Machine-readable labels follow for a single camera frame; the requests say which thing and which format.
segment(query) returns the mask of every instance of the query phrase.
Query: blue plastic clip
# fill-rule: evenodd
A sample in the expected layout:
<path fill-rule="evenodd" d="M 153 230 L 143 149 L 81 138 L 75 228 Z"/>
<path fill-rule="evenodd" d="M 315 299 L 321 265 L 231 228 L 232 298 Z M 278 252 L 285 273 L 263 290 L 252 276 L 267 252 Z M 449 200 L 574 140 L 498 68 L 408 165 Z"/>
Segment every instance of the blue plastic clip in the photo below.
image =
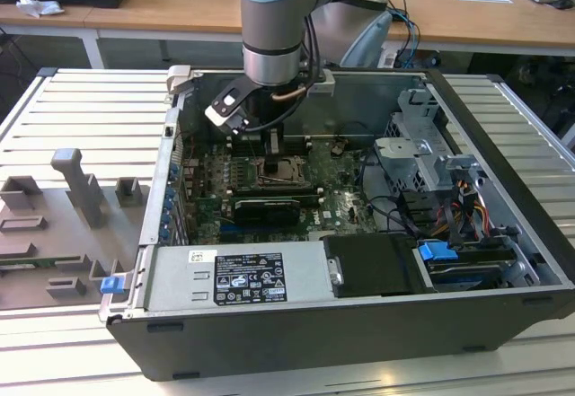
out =
<path fill-rule="evenodd" d="M 427 260 L 457 260 L 459 256 L 450 250 L 447 242 L 425 242 L 419 248 L 421 257 Z"/>
<path fill-rule="evenodd" d="M 124 293 L 126 277 L 105 277 L 100 285 L 103 295 L 120 295 Z"/>

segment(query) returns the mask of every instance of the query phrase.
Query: warning label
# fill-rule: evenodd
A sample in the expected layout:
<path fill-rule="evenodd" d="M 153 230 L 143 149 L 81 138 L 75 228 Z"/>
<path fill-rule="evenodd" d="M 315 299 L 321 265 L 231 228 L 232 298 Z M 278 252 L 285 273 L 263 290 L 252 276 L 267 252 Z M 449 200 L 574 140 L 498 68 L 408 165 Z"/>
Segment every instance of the warning label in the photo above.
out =
<path fill-rule="evenodd" d="M 218 306 L 288 300 L 280 253 L 218 255 L 214 280 L 214 302 Z"/>

